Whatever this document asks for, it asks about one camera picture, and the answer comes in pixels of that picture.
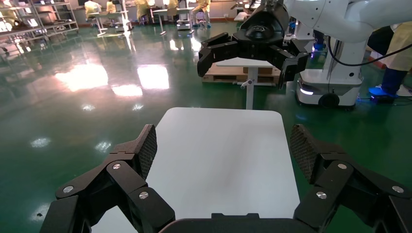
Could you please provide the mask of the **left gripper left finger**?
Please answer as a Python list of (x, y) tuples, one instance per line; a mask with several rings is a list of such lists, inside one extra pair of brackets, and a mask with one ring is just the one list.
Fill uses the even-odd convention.
[(155, 126), (118, 144), (97, 167), (55, 192), (43, 233), (89, 233), (103, 215), (119, 207), (139, 233), (158, 233), (175, 221), (174, 210), (146, 182), (157, 152)]

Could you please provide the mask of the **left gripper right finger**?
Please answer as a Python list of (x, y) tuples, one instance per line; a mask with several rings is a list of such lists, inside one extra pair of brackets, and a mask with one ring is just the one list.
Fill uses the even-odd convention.
[(322, 233), (344, 206), (376, 233), (412, 230), (412, 191), (358, 164), (339, 145), (315, 139), (301, 124), (292, 127), (290, 153), (312, 189), (293, 217)]

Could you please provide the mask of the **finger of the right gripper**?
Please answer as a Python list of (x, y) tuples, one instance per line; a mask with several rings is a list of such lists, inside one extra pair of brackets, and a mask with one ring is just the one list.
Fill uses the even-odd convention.
[(309, 52), (306, 42), (292, 38), (285, 46), (269, 46), (269, 63), (280, 70), (277, 87), (282, 89), (286, 82), (294, 80), (295, 75), (306, 69)]
[(216, 62), (238, 57), (238, 42), (228, 33), (221, 33), (201, 43), (198, 52), (197, 73), (203, 77)]

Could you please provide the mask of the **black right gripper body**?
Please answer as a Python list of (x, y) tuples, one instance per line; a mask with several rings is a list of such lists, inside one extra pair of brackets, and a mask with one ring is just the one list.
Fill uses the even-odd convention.
[(267, 52), (270, 46), (283, 45), (289, 18), (284, 2), (261, 3), (232, 35), (232, 40), (239, 45), (240, 57), (265, 60), (262, 53)]

